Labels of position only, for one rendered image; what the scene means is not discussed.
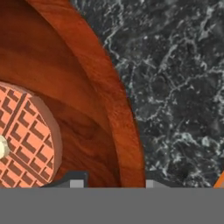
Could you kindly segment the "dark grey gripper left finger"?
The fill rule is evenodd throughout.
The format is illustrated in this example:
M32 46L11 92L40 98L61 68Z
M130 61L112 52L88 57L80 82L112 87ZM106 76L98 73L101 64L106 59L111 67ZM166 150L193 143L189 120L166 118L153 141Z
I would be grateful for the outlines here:
M61 179L55 180L45 187L85 188L88 187L88 173L86 171L69 171Z

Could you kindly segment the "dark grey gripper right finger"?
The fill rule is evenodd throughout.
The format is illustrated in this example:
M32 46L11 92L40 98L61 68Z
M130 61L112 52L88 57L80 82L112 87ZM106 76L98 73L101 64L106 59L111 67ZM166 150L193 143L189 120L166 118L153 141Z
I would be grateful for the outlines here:
M178 187L179 185L160 178L155 171L146 172L146 187L157 188L157 187Z

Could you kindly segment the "brown wooden bowl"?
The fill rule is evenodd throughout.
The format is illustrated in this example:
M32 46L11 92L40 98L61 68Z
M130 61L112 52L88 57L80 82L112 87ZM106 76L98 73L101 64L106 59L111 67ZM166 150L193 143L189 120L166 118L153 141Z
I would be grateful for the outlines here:
M68 0L0 0L0 81L34 93L59 125L62 161L53 181L84 171L91 187L145 185L123 84Z

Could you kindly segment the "round orange-brown waffle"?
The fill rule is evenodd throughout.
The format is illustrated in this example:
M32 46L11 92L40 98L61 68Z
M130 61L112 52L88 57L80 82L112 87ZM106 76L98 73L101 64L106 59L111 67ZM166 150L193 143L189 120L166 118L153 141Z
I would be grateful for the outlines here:
M10 148L0 159L0 188L51 183L62 161L60 128L34 93L0 81L0 135Z

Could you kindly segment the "orange object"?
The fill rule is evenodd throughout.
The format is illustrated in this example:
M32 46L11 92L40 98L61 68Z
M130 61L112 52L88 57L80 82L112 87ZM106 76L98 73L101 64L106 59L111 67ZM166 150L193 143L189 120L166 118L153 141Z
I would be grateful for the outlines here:
M214 188L224 188L224 171L213 186Z

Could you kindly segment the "pale yellow butter pat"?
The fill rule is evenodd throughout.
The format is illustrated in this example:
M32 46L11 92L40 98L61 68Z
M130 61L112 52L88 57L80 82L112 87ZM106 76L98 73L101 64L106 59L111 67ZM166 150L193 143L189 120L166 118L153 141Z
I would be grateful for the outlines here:
M10 148L8 146L7 140L4 136L0 135L0 159L5 158L9 155Z

